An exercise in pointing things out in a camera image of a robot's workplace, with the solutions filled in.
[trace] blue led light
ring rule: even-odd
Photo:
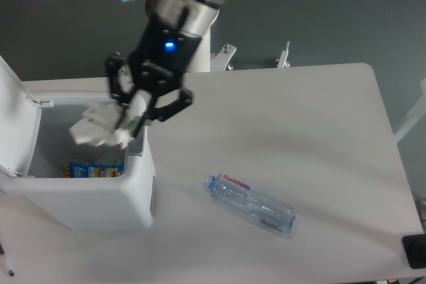
[[[164,44],[164,49],[167,51],[174,51],[176,49],[176,44],[169,40]]]

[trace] clear plastic bottle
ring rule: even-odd
[[[226,174],[209,176],[204,186],[210,195],[227,206],[282,233],[289,233],[297,210],[284,202],[250,189],[245,183]]]

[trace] bottle cap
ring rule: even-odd
[[[210,189],[213,186],[214,176],[206,176],[202,185],[206,188],[206,190]]]

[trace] bin lid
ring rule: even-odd
[[[41,111],[34,96],[0,56],[0,174],[26,174]]]

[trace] gray floor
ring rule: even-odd
[[[0,55],[23,80],[103,76],[109,53],[129,53],[144,1],[0,0]],[[228,0],[212,49],[238,47],[236,69],[272,67],[287,40],[294,66],[370,64],[392,127],[421,96],[426,0]],[[399,149],[415,198],[426,197],[426,119]]]

